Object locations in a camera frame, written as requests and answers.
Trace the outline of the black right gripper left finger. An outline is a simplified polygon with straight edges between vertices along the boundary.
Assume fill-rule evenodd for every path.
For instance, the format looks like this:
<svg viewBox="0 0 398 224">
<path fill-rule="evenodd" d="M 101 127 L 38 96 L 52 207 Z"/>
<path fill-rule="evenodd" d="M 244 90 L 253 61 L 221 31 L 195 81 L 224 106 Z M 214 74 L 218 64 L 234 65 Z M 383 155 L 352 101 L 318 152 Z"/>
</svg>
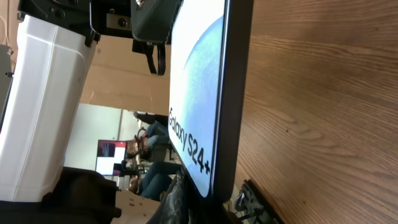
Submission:
<svg viewBox="0 0 398 224">
<path fill-rule="evenodd" d="M 186 179 L 180 171 L 170 184 L 158 209 L 147 224 L 184 224 L 188 223 L 188 207 L 185 192 Z"/>
</svg>

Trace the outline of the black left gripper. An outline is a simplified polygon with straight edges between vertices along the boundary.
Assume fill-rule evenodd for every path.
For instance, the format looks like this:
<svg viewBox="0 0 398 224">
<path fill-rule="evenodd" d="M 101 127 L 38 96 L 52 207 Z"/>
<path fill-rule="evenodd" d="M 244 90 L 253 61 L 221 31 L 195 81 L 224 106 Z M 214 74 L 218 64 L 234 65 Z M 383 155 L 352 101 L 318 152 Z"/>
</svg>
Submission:
<svg viewBox="0 0 398 224">
<path fill-rule="evenodd" d="M 100 35 L 169 44 L 182 0 L 90 1 L 90 26 Z"/>
</svg>

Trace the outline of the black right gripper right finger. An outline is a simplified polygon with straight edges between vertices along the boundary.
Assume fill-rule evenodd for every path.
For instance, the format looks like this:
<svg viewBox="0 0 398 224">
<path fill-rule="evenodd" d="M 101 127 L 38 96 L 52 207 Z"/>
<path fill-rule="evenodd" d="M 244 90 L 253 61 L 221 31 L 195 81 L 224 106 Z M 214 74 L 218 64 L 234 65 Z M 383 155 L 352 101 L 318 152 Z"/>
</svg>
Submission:
<svg viewBox="0 0 398 224">
<path fill-rule="evenodd" d="M 285 223 L 252 180 L 244 180 L 239 189 L 234 188 L 232 198 L 224 203 L 224 209 L 231 223 Z"/>
</svg>

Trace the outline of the Samsung Galaxy smartphone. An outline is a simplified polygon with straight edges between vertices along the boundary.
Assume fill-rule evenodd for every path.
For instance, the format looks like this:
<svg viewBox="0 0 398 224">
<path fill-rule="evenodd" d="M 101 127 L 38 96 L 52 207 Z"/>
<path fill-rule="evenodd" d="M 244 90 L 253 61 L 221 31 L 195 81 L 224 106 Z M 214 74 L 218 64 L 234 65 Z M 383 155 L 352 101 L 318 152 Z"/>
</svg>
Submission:
<svg viewBox="0 0 398 224">
<path fill-rule="evenodd" d="M 185 0 L 172 29 L 170 140 L 196 194 L 233 191 L 252 0 Z"/>
</svg>

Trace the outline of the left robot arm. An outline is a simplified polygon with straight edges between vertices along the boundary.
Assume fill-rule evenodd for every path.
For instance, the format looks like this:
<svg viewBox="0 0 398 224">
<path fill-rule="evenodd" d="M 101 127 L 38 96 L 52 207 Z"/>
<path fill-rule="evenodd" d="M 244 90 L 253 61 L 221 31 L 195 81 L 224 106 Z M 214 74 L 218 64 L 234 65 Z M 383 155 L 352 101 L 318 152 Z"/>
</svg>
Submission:
<svg viewBox="0 0 398 224">
<path fill-rule="evenodd" d="M 178 205 L 153 202 L 101 174 L 65 167 L 86 76 L 102 35 L 133 40 L 165 72 L 180 1 L 21 1 L 16 69 L 1 120 L 2 223 L 167 223 Z"/>
</svg>

